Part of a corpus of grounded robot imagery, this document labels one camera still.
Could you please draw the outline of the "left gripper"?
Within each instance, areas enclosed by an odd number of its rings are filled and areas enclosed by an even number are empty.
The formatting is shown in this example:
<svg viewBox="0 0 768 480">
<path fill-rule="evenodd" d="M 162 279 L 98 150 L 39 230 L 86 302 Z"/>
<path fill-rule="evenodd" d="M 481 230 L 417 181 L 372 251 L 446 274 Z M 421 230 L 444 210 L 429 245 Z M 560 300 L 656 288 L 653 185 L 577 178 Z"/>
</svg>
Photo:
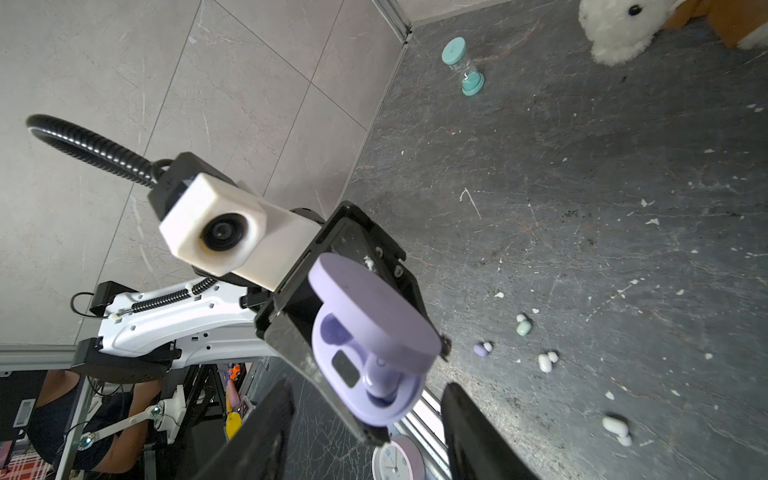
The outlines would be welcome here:
<svg viewBox="0 0 768 480">
<path fill-rule="evenodd" d="M 347 430 L 360 442 L 382 446 L 390 438 L 385 427 L 373 427 L 343 404 L 315 361 L 311 331 L 321 300 L 309 284 L 311 267 L 323 253 L 340 255 L 363 266 L 392 287 L 423 317 L 426 307 L 415 276 L 405 267 L 406 253 L 359 206 L 343 201 L 264 303 L 255 317 L 255 329 L 291 367 L 322 396 Z"/>
</svg>

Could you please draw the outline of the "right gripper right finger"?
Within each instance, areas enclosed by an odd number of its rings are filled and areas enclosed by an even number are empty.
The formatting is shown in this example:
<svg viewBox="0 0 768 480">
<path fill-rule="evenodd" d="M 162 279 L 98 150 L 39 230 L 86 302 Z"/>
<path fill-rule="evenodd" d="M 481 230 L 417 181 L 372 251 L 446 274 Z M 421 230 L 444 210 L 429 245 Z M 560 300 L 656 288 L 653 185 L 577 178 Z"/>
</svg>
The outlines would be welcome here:
<svg viewBox="0 0 768 480">
<path fill-rule="evenodd" d="M 441 414 L 453 479 L 538 479 L 459 384 L 446 385 Z"/>
</svg>

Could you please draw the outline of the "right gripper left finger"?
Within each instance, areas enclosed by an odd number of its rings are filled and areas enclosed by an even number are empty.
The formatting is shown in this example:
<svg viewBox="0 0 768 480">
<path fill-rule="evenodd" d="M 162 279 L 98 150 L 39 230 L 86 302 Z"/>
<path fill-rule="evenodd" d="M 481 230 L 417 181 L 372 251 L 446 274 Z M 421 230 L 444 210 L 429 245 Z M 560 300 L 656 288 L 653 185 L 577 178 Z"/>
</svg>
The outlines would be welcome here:
<svg viewBox="0 0 768 480">
<path fill-rule="evenodd" d="M 294 414 L 292 386 L 281 380 L 194 479 L 282 479 Z"/>
</svg>

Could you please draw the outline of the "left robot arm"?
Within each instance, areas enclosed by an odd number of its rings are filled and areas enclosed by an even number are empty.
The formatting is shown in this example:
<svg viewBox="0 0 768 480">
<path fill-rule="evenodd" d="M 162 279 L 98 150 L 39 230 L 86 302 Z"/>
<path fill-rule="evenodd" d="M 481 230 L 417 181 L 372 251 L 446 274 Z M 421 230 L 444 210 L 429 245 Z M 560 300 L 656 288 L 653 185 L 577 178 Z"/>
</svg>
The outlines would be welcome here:
<svg viewBox="0 0 768 480">
<path fill-rule="evenodd" d="M 441 350 L 398 243 L 351 202 L 328 220 L 263 205 L 270 230 L 243 272 L 154 292 L 105 282 L 101 316 L 74 368 L 113 383 L 192 365 L 277 356 L 308 380 L 355 437 L 380 445 L 420 402 Z"/>
</svg>

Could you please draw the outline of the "purple earbud charging case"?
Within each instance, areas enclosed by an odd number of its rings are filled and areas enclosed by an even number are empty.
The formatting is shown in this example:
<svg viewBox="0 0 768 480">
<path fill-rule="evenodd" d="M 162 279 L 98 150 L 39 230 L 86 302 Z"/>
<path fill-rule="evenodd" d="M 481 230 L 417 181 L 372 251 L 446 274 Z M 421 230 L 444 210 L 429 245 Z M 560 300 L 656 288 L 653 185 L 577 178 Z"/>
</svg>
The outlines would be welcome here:
<svg viewBox="0 0 768 480">
<path fill-rule="evenodd" d="M 308 280 L 322 302 L 311 340 L 321 372 L 360 421 L 399 421 L 421 397 L 440 336 L 381 278 L 340 255 L 321 254 Z"/>
</svg>

